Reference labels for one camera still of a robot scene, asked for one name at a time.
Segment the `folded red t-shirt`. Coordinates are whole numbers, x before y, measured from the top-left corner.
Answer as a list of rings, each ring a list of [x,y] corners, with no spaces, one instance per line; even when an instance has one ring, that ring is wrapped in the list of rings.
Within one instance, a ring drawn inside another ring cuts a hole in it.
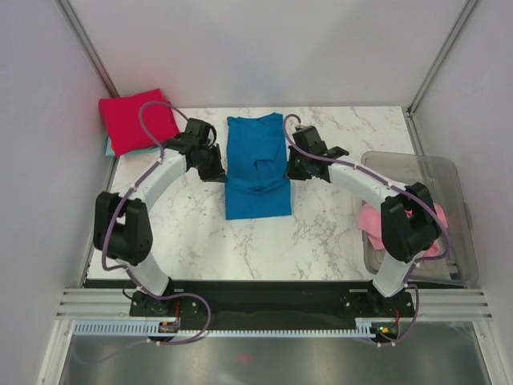
[[[179,134],[173,110],[161,104],[167,101],[159,88],[99,101],[100,117],[118,157],[155,146],[143,125],[159,142]]]

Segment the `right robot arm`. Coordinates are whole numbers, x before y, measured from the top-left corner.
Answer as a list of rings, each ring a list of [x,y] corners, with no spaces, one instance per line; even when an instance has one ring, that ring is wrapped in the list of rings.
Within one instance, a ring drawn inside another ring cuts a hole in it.
[[[450,248],[447,227],[435,212],[429,189],[422,183],[407,185],[386,178],[359,164],[349,153],[328,148],[314,126],[296,127],[285,133],[289,142],[286,177],[308,180],[313,177],[348,189],[378,211],[385,256],[374,276],[376,290],[367,295],[367,306],[376,315],[388,314],[408,280],[413,265],[440,238]]]

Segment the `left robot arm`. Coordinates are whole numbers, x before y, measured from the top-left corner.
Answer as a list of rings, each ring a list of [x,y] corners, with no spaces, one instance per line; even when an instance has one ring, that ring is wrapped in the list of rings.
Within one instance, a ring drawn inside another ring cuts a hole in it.
[[[147,304],[158,315],[170,314],[176,296],[172,280],[151,253],[153,234],[149,214],[165,191],[189,169],[203,182],[226,181],[216,129],[190,118],[175,138],[159,144],[159,155],[122,192],[101,192],[95,201],[93,245],[102,252],[106,271],[125,270]]]

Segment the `pink t-shirt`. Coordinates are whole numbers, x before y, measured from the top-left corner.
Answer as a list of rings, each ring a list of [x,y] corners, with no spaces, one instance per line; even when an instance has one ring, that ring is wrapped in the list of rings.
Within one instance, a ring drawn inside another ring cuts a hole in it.
[[[447,229],[447,220],[442,207],[438,204],[434,204],[435,212],[438,215],[440,221],[444,224]],[[384,250],[385,246],[382,242],[382,226],[380,213],[370,204],[365,203],[358,218],[358,229],[367,234],[371,245],[375,250]],[[436,241],[424,254],[423,257],[436,257],[440,253],[440,247],[438,241]]]

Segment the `aluminium frame post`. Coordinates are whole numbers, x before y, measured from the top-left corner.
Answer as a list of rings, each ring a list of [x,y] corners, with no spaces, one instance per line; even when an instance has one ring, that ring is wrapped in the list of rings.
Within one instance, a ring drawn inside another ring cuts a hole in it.
[[[469,22],[479,5],[479,0],[466,0],[463,3],[462,9],[459,11],[458,16],[456,17],[452,27],[450,28],[447,36],[440,46],[438,53],[434,57],[432,64],[430,65],[426,75],[424,76],[418,90],[414,95],[414,98],[406,108],[406,111],[410,116],[412,116],[420,107],[426,96],[426,93],[429,91],[432,83],[435,81],[439,71],[441,70],[442,65],[445,63],[447,57],[451,53],[454,45],[466,27],[466,24]]]
[[[75,38],[79,42],[79,45],[92,65],[107,94],[111,98],[119,97],[118,90],[103,63],[103,60],[100,58],[91,37],[87,33],[77,11],[73,7],[72,2],[69,0],[56,0],[55,3],[63,14],[63,17],[71,28]]]

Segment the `right aluminium frame post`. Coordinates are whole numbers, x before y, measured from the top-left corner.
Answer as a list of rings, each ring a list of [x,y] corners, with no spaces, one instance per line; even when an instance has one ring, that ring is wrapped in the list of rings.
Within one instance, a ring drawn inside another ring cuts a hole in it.
[[[450,28],[447,36],[440,46],[438,53],[434,57],[432,64],[430,65],[426,75],[424,76],[418,90],[414,95],[414,98],[406,108],[406,111],[410,116],[412,116],[420,107],[426,96],[426,93],[429,91],[432,83],[435,81],[439,71],[441,70],[442,65],[445,63],[447,57],[451,53],[454,45],[466,27],[466,24],[469,22],[479,5],[479,0],[466,0],[463,3],[462,9],[459,11],[458,16],[456,17],[452,27]]]

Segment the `aluminium rail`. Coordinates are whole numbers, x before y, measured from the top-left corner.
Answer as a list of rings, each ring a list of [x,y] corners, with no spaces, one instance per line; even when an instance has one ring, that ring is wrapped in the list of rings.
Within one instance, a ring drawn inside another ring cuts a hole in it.
[[[418,320],[422,322],[476,321],[492,319],[484,293],[478,289],[420,289]],[[66,289],[57,309],[57,319],[125,320],[130,302],[120,290]]]

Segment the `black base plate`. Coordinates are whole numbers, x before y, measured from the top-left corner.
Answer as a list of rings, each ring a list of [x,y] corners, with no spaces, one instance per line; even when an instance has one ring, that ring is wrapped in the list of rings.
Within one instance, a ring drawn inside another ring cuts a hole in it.
[[[349,329],[357,318],[409,318],[410,293],[382,297],[371,282],[174,281],[168,300],[136,291],[132,317],[173,317],[188,330]]]

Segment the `folded light blue t-shirt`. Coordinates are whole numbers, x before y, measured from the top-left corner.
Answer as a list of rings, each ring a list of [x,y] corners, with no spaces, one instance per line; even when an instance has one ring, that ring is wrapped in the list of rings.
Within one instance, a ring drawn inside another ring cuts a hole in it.
[[[112,147],[111,137],[108,136],[107,143],[106,143],[106,149],[105,149],[105,156],[107,157],[114,157],[117,158],[118,156],[115,154],[115,150]]]

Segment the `left aluminium frame post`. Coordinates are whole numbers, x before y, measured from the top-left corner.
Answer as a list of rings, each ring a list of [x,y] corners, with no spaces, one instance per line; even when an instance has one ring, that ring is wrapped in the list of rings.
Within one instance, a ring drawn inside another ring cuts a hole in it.
[[[119,97],[118,90],[103,63],[103,60],[100,58],[91,37],[87,33],[77,11],[73,7],[72,2],[69,0],[56,0],[55,3],[63,14],[63,17],[71,28],[75,38],[79,42],[79,45],[92,65],[107,94],[111,98]]]

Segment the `clear plastic bin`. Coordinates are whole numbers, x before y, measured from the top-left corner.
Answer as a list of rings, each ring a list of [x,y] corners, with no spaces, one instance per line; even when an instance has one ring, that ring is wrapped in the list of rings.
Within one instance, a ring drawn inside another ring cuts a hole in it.
[[[411,281],[468,286],[478,280],[478,266],[471,227],[456,166],[437,156],[417,156],[392,152],[366,152],[361,162],[390,179],[412,185],[423,183],[436,209],[445,214],[452,241],[450,255],[438,261],[423,261],[410,275]]]

